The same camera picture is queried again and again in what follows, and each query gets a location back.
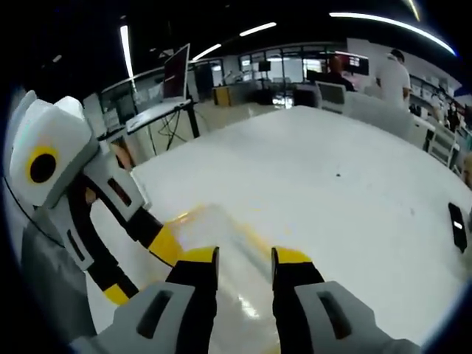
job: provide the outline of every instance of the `ceiling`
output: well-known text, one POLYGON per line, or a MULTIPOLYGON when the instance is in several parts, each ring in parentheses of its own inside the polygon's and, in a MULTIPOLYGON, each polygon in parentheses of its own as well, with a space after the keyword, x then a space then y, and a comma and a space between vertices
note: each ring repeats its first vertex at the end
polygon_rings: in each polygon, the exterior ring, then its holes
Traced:
POLYGON ((438 1, 415 0, 420 11, 418 23, 408 2, 225 0, 184 5, 181 1, 68 0, 37 1, 28 4, 27 12, 17 4, 11 19, 18 28, 4 29, 10 53, 7 73, 45 100, 66 94, 84 98, 128 76, 119 36, 119 27, 127 24, 135 74, 159 66, 162 50, 189 42, 191 56, 216 43, 223 46, 210 56, 224 56, 279 44, 354 37, 396 46, 441 67, 463 84, 471 84, 466 63, 472 60, 472 50, 462 26, 467 23, 467 12, 458 11, 455 0, 448 1, 447 7, 438 1), (442 38, 459 57, 404 29, 330 18, 332 11, 369 13, 416 25, 442 38), (270 21, 276 21, 277 26, 245 38, 238 36, 270 21), (53 62, 58 55, 61 59, 53 62))

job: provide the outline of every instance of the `floor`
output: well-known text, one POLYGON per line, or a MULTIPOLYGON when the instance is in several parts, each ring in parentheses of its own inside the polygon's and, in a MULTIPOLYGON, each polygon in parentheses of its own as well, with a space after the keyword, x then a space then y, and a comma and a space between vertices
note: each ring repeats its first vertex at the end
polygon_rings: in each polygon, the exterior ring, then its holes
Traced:
MULTIPOLYGON (((204 135, 260 114, 277 109, 290 108, 292 106, 292 100, 284 100, 283 97, 274 98, 273 103, 273 105, 245 103, 233 107, 220 107, 215 105, 211 100, 198 103, 195 106, 198 129, 200 134, 204 135)), ((167 144, 174 130, 176 135, 174 136, 170 149, 176 148, 186 141, 193 139, 187 112, 182 111, 180 117, 169 116, 166 119, 160 119, 149 125, 148 129, 144 128, 136 133, 139 135, 145 161, 166 151, 167 144)))

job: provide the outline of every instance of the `office chair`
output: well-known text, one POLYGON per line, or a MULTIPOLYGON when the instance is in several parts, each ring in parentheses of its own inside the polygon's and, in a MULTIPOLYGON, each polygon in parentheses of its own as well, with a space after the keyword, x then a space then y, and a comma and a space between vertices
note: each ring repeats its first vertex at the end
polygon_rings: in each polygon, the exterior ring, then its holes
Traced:
POLYGON ((358 92, 346 93, 344 114, 404 140, 408 139, 414 123, 412 115, 406 109, 358 92))
POLYGON ((321 109, 342 114, 344 111, 344 97, 346 87, 336 83, 316 81, 316 87, 321 96, 321 109))
POLYGON ((429 142, 428 153, 449 168, 456 144, 456 134, 439 123, 435 124, 435 127, 436 130, 429 142))

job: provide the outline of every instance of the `clear plastic bag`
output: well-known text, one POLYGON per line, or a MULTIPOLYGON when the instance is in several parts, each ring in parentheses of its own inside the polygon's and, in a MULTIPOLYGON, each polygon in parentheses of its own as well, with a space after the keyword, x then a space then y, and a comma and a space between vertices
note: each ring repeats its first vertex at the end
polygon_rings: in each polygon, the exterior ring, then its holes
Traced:
POLYGON ((167 225, 184 250, 220 247, 218 312, 209 352, 279 353, 272 315, 270 247, 214 204, 167 225))

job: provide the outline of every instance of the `laptop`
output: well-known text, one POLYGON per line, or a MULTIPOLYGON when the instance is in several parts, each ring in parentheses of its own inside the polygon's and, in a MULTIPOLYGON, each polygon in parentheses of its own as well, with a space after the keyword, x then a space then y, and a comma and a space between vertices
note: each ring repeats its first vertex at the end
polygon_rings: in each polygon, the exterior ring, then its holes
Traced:
POLYGON ((189 66, 190 44, 180 48, 164 63, 164 81, 162 82, 161 103, 148 108, 126 122, 128 134, 167 116, 177 108, 190 103, 187 99, 187 71, 189 66))

